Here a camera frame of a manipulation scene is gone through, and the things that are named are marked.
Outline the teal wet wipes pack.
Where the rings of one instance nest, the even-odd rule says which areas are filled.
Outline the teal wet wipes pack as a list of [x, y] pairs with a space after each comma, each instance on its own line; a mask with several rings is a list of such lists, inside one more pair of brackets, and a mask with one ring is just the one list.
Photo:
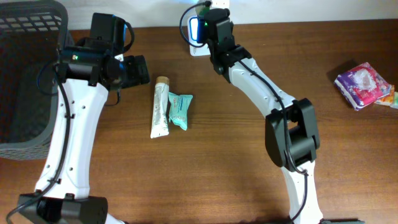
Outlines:
[[188, 129], [187, 113], [192, 99], [192, 95], [176, 95], [169, 92], [169, 121], [184, 131]]

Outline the white tube with tan cap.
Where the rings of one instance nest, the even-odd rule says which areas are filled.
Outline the white tube with tan cap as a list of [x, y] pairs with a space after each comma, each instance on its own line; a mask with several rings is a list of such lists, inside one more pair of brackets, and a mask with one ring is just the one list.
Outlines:
[[169, 134], [167, 121], [167, 105], [169, 97], [169, 82], [167, 77], [157, 77], [154, 90], [154, 105], [152, 112], [152, 127], [150, 138], [158, 138]]

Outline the pink purple tissue pack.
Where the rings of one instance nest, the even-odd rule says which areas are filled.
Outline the pink purple tissue pack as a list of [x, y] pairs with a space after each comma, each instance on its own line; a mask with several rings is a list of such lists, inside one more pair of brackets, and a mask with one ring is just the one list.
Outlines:
[[387, 96], [392, 89], [368, 62], [339, 74], [334, 84], [356, 111]]

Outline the orange small tissue box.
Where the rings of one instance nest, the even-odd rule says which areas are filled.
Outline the orange small tissue box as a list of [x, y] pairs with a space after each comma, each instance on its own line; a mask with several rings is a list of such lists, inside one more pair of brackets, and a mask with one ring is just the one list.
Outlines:
[[375, 102], [375, 104], [390, 106], [394, 100], [394, 92], [395, 92], [395, 86], [391, 85], [390, 93], [388, 95], [383, 96], [382, 98], [378, 99]]

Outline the green small tissue box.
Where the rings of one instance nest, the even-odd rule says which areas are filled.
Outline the green small tissue box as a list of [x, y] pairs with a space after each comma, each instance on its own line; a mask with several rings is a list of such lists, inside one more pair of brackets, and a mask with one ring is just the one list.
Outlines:
[[393, 101], [392, 101], [392, 103], [390, 104], [390, 107], [391, 107], [391, 108], [398, 109], [398, 92], [397, 92], [397, 91], [394, 92]]

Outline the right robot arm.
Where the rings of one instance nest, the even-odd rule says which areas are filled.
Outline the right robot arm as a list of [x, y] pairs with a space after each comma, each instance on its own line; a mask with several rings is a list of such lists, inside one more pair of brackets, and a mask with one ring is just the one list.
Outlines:
[[206, 43], [215, 72], [240, 89], [265, 118], [265, 147], [281, 169], [289, 195], [289, 223], [321, 223], [315, 188], [320, 138], [312, 103], [281, 90], [235, 43], [228, 9], [207, 9], [198, 22], [198, 42]]

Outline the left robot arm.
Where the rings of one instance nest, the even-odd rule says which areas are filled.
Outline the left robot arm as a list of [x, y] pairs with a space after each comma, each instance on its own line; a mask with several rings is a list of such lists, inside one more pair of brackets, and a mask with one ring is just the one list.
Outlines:
[[143, 56], [129, 56], [130, 23], [95, 13], [90, 34], [64, 46], [52, 70], [58, 106], [47, 160], [35, 190], [13, 213], [32, 223], [116, 223], [104, 197], [90, 195], [90, 160], [100, 114], [110, 91], [149, 83]]

